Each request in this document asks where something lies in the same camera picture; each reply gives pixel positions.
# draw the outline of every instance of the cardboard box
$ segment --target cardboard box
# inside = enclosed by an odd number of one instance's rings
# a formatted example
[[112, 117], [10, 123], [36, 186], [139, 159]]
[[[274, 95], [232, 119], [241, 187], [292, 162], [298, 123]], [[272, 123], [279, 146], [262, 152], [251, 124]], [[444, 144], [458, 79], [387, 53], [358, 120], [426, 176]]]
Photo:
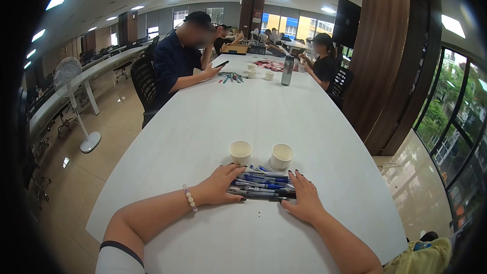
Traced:
[[245, 54], [247, 53], [248, 46], [245, 45], [229, 45], [225, 44], [222, 46], [222, 53], [234, 53], [237, 52], [239, 54]]

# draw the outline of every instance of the fan base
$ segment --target fan base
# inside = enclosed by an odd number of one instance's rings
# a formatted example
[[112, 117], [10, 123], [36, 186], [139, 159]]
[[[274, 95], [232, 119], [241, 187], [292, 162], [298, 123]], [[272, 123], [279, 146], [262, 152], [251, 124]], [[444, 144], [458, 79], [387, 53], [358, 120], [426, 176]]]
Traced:
[[81, 143], [79, 149], [81, 149], [81, 151], [84, 153], [88, 153], [98, 145], [98, 142], [100, 142], [100, 140], [101, 140], [100, 132], [93, 131], [88, 135], [88, 138]]

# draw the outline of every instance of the black cap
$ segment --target black cap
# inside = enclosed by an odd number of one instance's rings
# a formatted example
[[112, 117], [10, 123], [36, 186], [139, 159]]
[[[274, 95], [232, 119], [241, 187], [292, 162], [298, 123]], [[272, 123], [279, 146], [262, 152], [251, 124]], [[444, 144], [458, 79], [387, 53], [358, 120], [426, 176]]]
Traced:
[[326, 33], [317, 34], [313, 38], [313, 42], [315, 44], [325, 45], [328, 48], [331, 48], [333, 46], [332, 37]]
[[203, 11], [196, 11], [192, 12], [189, 15], [186, 16], [185, 20], [186, 21], [191, 21], [198, 23], [202, 27], [207, 27], [209, 29], [215, 29], [215, 26], [211, 24], [211, 17], [210, 15], [206, 14]]

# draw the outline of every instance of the white sleeve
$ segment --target white sleeve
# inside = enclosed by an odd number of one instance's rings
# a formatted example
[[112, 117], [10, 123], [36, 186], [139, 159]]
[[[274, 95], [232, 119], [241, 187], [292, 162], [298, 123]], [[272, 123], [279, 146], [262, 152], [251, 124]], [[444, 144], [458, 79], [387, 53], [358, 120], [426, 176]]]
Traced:
[[95, 274], [145, 274], [142, 260], [131, 249], [118, 242], [106, 242], [98, 253]]

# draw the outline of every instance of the black shirt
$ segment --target black shirt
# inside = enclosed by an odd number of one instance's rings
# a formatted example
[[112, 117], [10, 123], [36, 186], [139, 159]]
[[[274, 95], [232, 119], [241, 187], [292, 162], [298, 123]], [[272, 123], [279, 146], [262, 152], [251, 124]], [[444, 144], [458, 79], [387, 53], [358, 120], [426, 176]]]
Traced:
[[181, 46], [176, 31], [157, 44], [154, 51], [154, 77], [159, 108], [174, 95], [169, 94], [169, 91], [178, 78], [193, 75], [194, 68], [201, 69], [201, 52]]
[[221, 37], [218, 37], [217, 39], [215, 39], [213, 46], [215, 47], [216, 55], [219, 56], [220, 54], [222, 54], [223, 44], [230, 44], [231, 42], [232, 42], [231, 40], [224, 39]]
[[331, 55], [321, 59], [318, 58], [313, 65], [313, 71], [320, 81], [330, 82], [328, 88], [326, 89], [326, 93], [332, 93], [333, 86], [335, 84], [335, 75], [337, 75], [337, 69], [335, 66], [335, 61]]

